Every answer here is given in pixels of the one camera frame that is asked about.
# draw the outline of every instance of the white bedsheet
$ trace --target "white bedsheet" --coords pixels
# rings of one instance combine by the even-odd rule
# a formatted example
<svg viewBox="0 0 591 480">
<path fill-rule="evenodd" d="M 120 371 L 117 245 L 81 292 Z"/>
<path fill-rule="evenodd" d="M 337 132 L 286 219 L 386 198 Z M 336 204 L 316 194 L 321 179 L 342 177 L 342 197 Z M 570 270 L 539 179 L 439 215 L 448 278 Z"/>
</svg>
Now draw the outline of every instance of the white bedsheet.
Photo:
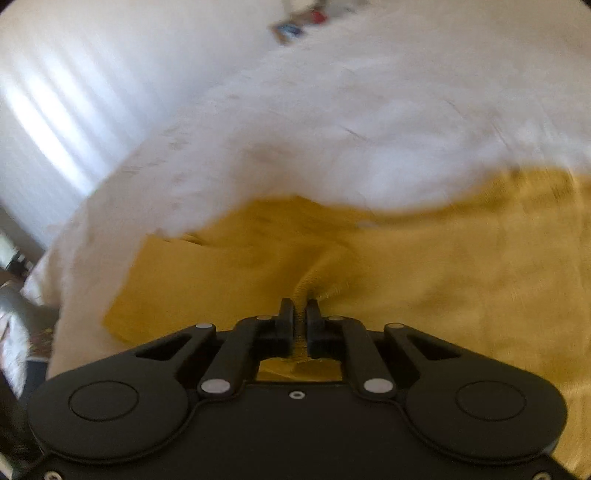
<svg viewBox="0 0 591 480">
<path fill-rule="evenodd" d="M 404 209 L 499 168 L 590 161 L 582 2 L 372 5 L 188 105 L 82 205 L 25 287 L 61 305 L 50 375 L 125 347 L 101 319 L 147 233 L 199 228 L 253 197 Z"/>
</svg>

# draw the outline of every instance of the yellow cloth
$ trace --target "yellow cloth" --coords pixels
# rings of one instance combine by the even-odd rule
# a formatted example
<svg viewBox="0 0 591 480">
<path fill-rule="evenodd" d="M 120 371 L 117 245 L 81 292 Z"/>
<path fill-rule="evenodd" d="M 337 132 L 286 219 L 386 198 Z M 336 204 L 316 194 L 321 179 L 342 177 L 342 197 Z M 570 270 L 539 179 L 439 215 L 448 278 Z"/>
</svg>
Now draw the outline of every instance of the yellow cloth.
<svg viewBox="0 0 591 480">
<path fill-rule="evenodd" d="M 591 179 L 507 172 L 476 196 L 397 215 L 302 198 L 248 204 L 183 239 L 145 241 L 105 318 L 133 344 L 198 322 L 298 309 L 381 330 L 403 322 L 535 372 L 569 420 L 556 458 L 591 474 Z M 331 362 L 269 361 L 271 378 L 322 379 Z"/>
</svg>

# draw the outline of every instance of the small object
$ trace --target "small object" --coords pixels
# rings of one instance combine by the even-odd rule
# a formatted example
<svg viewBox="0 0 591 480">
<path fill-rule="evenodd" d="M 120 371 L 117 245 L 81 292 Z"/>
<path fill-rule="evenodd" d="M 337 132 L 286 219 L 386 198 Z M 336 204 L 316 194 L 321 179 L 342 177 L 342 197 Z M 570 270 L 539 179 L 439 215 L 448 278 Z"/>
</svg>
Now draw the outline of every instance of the small object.
<svg viewBox="0 0 591 480">
<path fill-rule="evenodd" d="M 394 384 L 385 378 L 371 378 L 363 384 L 363 388 L 370 393 L 387 393 L 394 388 Z"/>
<path fill-rule="evenodd" d="M 294 23 L 284 23 L 277 30 L 287 38 L 297 38 L 303 35 L 304 30 Z"/>
<path fill-rule="evenodd" d="M 290 398 L 293 400 L 302 400 L 305 397 L 306 394 L 300 390 L 294 390 L 293 392 L 290 392 Z"/>
<path fill-rule="evenodd" d="M 46 472 L 43 476 L 44 480 L 63 480 L 61 475 L 54 471 Z"/>
<path fill-rule="evenodd" d="M 328 17 L 324 14 L 322 10 L 312 9 L 310 12 L 310 19 L 312 20 L 313 24 L 319 25 L 324 23 L 328 20 Z"/>
<path fill-rule="evenodd" d="M 212 378 L 201 384 L 201 390 L 214 395 L 226 393 L 230 388 L 230 382 L 222 378 Z"/>
</svg>

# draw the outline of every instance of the screw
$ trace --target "screw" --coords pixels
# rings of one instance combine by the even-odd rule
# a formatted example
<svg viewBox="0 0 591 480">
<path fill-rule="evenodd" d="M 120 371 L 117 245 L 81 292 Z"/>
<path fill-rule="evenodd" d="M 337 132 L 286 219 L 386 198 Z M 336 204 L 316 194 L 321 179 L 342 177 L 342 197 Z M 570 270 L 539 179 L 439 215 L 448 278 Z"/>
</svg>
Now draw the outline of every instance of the screw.
<svg viewBox="0 0 591 480">
<path fill-rule="evenodd" d="M 370 378 L 363 384 L 363 388 L 371 393 L 387 393 L 394 388 L 394 384 L 385 378 Z"/>
<path fill-rule="evenodd" d="M 226 393 L 230 388 L 230 382 L 221 378 L 211 378 L 201 384 L 201 390 L 204 392 L 218 395 Z"/>
<path fill-rule="evenodd" d="M 63 480 L 61 475 L 54 471 L 46 472 L 43 478 L 44 480 Z"/>
<path fill-rule="evenodd" d="M 293 398 L 293 400 L 301 400 L 305 396 L 306 394 L 300 390 L 294 390 L 293 392 L 290 392 L 290 398 Z"/>
</svg>

